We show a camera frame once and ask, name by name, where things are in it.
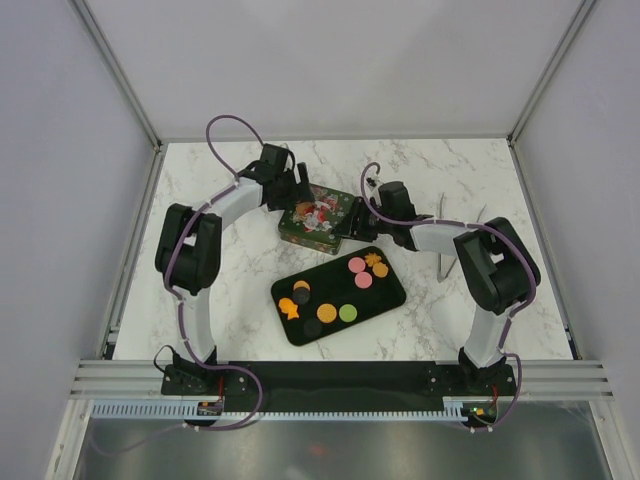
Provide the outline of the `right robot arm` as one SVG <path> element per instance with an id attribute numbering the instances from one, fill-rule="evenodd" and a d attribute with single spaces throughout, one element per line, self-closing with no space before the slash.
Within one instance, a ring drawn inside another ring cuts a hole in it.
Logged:
<path id="1" fill-rule="evenodd" d="M 455 258 L 476 303 L 469 337 L 459 350 L 457 382 L 473 395 L 491 386 L 507 358 L 504 344 L 513 317 L 532 303 L 541 280 L 509 220 L 465 223 L 420 215 L 402 182 L 367 178 L 332 233 L 369 243 L 388 235 L 406 250 Z"/>

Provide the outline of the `metal tongs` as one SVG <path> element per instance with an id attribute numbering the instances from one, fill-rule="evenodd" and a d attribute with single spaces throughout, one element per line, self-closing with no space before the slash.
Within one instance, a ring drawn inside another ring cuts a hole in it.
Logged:
<path id="1" fill-rule="evenodd" d="M 444 214 L 445 201 L 446 201 L 446 195 L 442 193 L 439 198 L 439 204 L 438 204 L 438 210 L 437 210 L 439 217 L 442 217 Z M 443 255 L 438 254 L 437 255 L 437 275 L 436 275 L 437 281 L 439 283 L 442 283 L 445 280 L 447 280 L 452 270 L 457 265 L 457 263 L 458 263 L 458 258 L 453 258 L 449 263 L 445 263 Z"/>

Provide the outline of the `gold tin lid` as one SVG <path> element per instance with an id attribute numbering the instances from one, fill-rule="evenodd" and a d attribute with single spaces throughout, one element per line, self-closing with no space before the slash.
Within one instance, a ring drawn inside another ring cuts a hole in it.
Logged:
<path id="1" fill-rule="evenodd" d="M 313 203 L 288 208 L 278 223 L 281 231 L 319 231 L 333 234 L 335 225 L 348 213 L 355 196 L 340 190 L 311 184 Z"/>

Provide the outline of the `square cookie tin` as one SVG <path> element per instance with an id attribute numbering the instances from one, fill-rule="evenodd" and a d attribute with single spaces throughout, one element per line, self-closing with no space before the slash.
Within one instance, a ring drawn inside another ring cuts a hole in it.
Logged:
<path id="1" fill-rule="evenodd" d="M 329 232 L 281 231 L 280 238 L 294 245 L 328 255 L 337 255 L 342 245 L 342 239 Z"/>

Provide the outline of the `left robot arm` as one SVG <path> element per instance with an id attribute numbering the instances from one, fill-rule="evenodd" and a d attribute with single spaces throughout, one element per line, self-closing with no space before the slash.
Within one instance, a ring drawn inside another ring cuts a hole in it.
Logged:
<path id="1" fill-rule="evenodd" d="M 280 211 L 312 199 L 306 165 L 289 148 L 265 144 L 257 160 L 200 207 L 174 203 L 167 209 L 155 268 L 177 302 L 180 348 L 193 361 L 183 380 L 195 393 L 210 393 L 219 380 L 210 291 L 221 268 L 224 230 L 261 207 Z"/>

